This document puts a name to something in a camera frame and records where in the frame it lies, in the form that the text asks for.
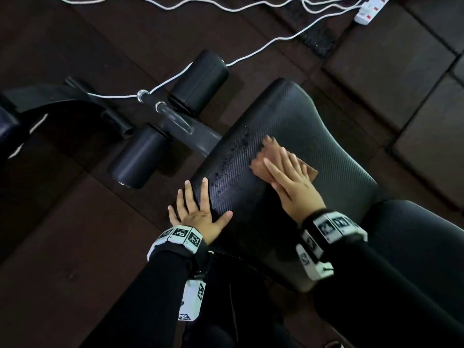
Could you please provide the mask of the person's left hand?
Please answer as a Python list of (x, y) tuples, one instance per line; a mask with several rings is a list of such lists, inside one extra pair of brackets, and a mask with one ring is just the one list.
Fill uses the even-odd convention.
[(208, 179), (203, 178), (200, 188), (200, 203), (197, 204), (199, 211), (189, 214), (185, 205), (184, 189), (179, 189), (176, 197), (176, 205), (173, 207), (181, 221), (180, 225), (195, 228), (203, 236), (207, 245), (212, 244), (221, 232), (216, 232), (213, 226), (210, 198), (208, 192)]

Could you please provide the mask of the person's right hand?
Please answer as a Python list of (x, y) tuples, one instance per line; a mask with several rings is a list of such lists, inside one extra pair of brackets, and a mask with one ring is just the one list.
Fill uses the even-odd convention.
[(285, 188), (288, 201), (281, 201), (283, 210), (294, 222), (302, 224), (315, 212), (326, 209), (326, 205), (312, 182), (303, 173), (301, 181), (292, 181), (285, 172), (280, 171), (270, 160), (264, 158), (264, 164), (276, 182)]

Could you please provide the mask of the orange cleaning cloth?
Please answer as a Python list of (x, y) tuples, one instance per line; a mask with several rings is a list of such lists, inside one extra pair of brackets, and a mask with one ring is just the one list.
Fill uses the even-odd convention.
[[(273, 176), (270, 174), (269, 170), (264, 164), (264, 158), (270, 160), (280, 171), (284, 173), (284, 168), (282, 165), (280, 148), (281, 146), (277, 142), (275, 138), (271, 138), (270, 136), (266, 135), (262, 141), (262, 148), (258, 152), (257, 156), (251, 161), (250, 168), (252, 173), (258, 177), (259, 179), (263, 180), (264, 182), (271, 184), (271, 182), (275, 181)], [(306, 164), (300, 158), (296, 157), (299, 164)], [(318, 175), (318, 171), (314, 169), (314, 180)]]

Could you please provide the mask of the person's left forearm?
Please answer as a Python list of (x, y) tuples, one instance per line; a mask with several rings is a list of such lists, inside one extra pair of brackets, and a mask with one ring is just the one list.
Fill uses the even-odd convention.
[(180, 245), (161, 246), (79, 348), (172, 348), (184, 286), (196, 268)]

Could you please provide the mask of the person's right forearm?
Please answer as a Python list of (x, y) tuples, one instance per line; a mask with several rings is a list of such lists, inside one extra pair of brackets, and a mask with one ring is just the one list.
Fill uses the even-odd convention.
[(464, 348), (464, 327), (366, 242), (324, 251), (334, 275), (314, 291), (317, 314), (355, 348)]

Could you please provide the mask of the black textured bench seat pad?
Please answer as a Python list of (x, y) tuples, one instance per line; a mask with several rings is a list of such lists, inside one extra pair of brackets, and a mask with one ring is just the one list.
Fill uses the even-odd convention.
[(297, 224), (275, 190), (250, 169), (266, 135), (316, 169), (315, 187), (325, 204), (354, 222), (380, 200), (380, 187), (334, 139), (312, 98), (283, 78), (249, 106), (190, 178), (195, 198), (208, 179), (213, 219), (233, 212), (211, 245), (214, 252), (241, 258), (290, 290), (309, 292), (315, 284), (296, 252)]

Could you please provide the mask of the black foam roller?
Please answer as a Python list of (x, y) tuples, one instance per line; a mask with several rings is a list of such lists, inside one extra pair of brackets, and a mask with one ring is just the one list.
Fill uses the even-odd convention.
[(198, 117), (229, 76), (223, 59), (203, 50), (172, 87), (169, 102), (191, 117)]
[(119, 184), (131, 189), (141, 189), (172, 142), (172, 138), (164, 131), (145, 123), (110, 163), (107, 172)]

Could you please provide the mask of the person's black trousers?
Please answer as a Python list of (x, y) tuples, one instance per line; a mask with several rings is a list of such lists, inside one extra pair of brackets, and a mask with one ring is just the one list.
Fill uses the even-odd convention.
[(298, 348), (264, 276), (244, 261), (214, 254), (199, 317), (181, 348)]

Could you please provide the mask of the black bench base foot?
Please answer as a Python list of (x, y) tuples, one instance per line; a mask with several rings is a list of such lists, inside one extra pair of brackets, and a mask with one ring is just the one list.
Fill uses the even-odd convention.
[(134, 95), (97, 94), (87, 82), (68, 77), (64, 84), (40, 84), (0, 91), (0, 165), (19, 154), (25, 142), (50, 114), (75, 106), (96, 113), (121, 138), (136, 129), (109, 100)]

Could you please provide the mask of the white power strip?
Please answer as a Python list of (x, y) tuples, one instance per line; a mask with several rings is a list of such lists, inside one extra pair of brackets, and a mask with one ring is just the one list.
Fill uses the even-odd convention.
[(354, 17), (354, 21), (360, 25), (368, 25), (389, 1), (390, 0), (368, 0), (362, 4)]

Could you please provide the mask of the grey metal bench frame bar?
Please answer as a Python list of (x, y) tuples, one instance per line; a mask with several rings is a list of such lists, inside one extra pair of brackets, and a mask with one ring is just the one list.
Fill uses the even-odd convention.
[(202, 156), (207, 157), (221, 141), (221, 134), (204, 123), (174, 109), (168, 103), (156, 99), (148, 91), (139, 90), (136, 96), (139, 102), (149, 105), (155, 112), (164, 117), (161, 123), (164, 131)]

